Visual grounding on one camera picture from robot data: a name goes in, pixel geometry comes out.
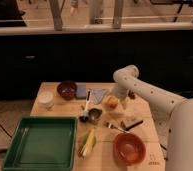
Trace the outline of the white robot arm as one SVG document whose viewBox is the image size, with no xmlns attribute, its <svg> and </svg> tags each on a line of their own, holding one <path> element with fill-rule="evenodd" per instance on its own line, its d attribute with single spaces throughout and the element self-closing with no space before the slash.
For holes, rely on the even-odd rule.
<svg viewBox="0 0 193 171">
<path fill-rule="evenodd" d="M 170 115 L 165 171 L 193 171 L 193 98 L 141 81 L 135 65 L 113 73 L 113 94 L 123 100 L 132 91 Z"/>
</svg>

